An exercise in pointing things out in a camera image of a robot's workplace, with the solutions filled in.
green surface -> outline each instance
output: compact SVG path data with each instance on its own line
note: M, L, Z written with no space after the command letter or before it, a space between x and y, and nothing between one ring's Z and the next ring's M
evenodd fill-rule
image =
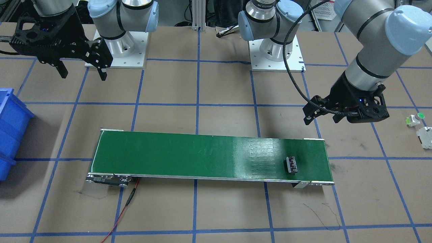
M284 168L295 156L299 172ZM328 181L322 140L101 131L91 174L239 180Z

robotic arm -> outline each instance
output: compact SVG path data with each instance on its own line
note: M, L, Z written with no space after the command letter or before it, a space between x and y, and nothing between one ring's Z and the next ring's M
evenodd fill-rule
M95 66L102 80L113 57L103 38L89 41L70 0L21 0L30 16L21 16L14 36L1 36L21 55L36 56L55 67L62 78L68 72L60 58L78 58ZM33 23L31 29L24 24Z
M426 2L432 1L424 1L423 9L428 12L410 5L394 9L392 0L336 1L336 13L363 44L363 49L333 85L330 94L325 98L314 96L311 101L336 111L335 123L345 116L351 123L388 118L382 83L432 37L432 16ZM328 113L310 103L303 111L306 125Z

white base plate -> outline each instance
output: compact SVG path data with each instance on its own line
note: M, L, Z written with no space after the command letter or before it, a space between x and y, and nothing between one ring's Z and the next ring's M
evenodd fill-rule
M135 32L131 31L130 34L135 39L135 47L128 56L114 58L110 68L143 68L144 60L146 59L147 43L149 34L146 32ZM99 38L98 31L95 33L95 37ZM94 67L91 64L86 63L86 67Z
M260 53L260 45L263 40L249 41L249 54L251 55L252 71L257 72L286 72L285 64L283 61L276 62L265 58ZM306 71L305 64L303 63L302 52L300 51L299 41L297 36L294 36L292 41L292 52L288 58L288 67L291 72Z

gray floor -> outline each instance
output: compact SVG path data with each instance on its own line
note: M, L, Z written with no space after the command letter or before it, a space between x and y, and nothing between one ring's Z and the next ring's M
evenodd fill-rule
M0 35L15 26L0 25ZM94 26L86 26L88 37ZM423 49L386 82L390 118L305 126L305 104L284 73L251 72L238 34L159 27L143 70L102 82L66 60L63 80L34 58L0 55L1 85L36 115L0 183L0 242L99 242L131 188L84 182L99 129L326 140L336 185L302 190L261 182L144 179L108 242L431 242L432 151L405 118L432 123L432 57ZM326 96L361 45L347 33L299 32L306 65L295 74ZM0 49L10 48L0 43Z

blue bin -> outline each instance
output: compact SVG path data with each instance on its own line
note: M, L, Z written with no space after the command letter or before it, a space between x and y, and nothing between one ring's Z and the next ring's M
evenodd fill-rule
M14 94L0 88L0 181L5 180L18 151L27 124L35 115Z

